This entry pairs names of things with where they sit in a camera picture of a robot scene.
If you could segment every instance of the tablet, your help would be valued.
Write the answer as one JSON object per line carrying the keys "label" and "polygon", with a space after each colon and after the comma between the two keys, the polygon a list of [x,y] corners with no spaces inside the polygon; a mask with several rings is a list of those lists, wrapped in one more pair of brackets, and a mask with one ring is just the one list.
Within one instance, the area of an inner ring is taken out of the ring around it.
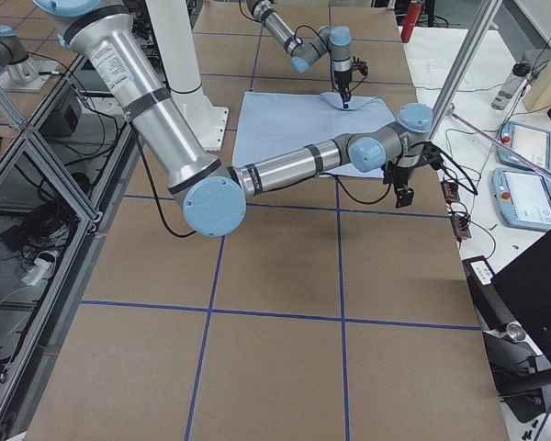
{"label": "tablet", "polygon": [[500,215],[508,226],[541,232],[551,229],[551,186],[543,177],[497,168],[492,185]]}
{"label": "tablet", "polygon": [[[551,131],[509,121],[500,131],[500,140],[535,165],[551,172]],[[510,152],[498,146],[500,162],[527,170]]]}

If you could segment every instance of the white table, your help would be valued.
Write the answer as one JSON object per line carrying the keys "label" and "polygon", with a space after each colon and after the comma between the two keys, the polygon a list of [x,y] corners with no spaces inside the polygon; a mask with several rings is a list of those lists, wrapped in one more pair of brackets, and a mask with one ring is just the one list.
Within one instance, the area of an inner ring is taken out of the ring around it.
{"label": "white table", "polygon": [[[433,106],[439,90],[428,89],[438,89],[443,85],[465,35],[464,29],[416,28],[413,31],[410,43],[404,45],[404,50],[409,61],[413,83],[417,86],[417,97],[421,103]],[[514,62],[500,34],[495,30],[489,31],[459,90],[486,89],[504,83]],[[483,130],[497,129],[512,106],[511,104],[502,111],[491,107],[490,103],[499,89],[495,87],[489,91],[458,92],[454,99],[455,113]],[[526,112],[522,101],[515,112]],[[551,120],[544,111],[515,115],[512,120],[551,130]],[[472,131],[459,121],[445,118],[433,139],[445,150],[448,149],[445,138],[445,132],[448,129]],[[475,203],[473,196],[465,190],[460,190],[460,197],[469,209],[474,207],[472,220],[490,229],[496,239],[497,248],[489,263],[498,272],[539,239],[543,233],[509,228],[504,225],[490,183],[491,171],[502,164],[497,160],[496,149],[492,149],[489,153],[490,142],[478,135],[467,135],[455,131],[449,131],[447,135],[453,146],[453,156],[458,163],[476,170],[480,170],[485,163],[478,185],[479,195]],[[472,238],[462,242],[461,258],[489,255],[493,246],[492,240],[474,225],[471,226],[470,231]],[[520,439],[525,431],[531,429],[534,437],[536,430],[530,426],[530,423],[519,423],[505,404],[502,405],[502,411],[511,440]],[[551,440],[551,416],[540,440]]]}

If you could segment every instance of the white stand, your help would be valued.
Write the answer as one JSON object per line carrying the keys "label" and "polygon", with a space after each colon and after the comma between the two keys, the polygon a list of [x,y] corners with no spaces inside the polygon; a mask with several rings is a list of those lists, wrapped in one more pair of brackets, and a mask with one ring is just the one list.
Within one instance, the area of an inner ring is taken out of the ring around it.
{"label": "white stand", "polygon": [[174,91],[181,92],[172,92],[174,102],[204,150],[220,150],[229,110],[212,106],[202,90],[186,1],[146,3],[167,81]]}

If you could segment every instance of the light blue cloth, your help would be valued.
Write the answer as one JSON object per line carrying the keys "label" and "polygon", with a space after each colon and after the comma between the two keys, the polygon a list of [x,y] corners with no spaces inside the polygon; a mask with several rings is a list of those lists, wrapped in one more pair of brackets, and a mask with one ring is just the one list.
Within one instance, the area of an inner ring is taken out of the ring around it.
{"label": "light blue cloth", "polygon": [[[377,97],[354,96],[343,109],[339,94],[287,95],[246,92],[242,101],[232,164],[241,167],[343,133],[375,131],[394,120]],[[337,175],[381,177],[381,170],[361,173],[351,164]]]}

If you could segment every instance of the black monitor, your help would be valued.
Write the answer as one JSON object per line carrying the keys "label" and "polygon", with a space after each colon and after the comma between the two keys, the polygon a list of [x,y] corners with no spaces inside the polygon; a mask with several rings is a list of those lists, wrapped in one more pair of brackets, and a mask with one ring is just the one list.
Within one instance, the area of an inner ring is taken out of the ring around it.
{"label": "black monitor", "polygon": [[492,284],[551,362],[551,230],[494,276]]}

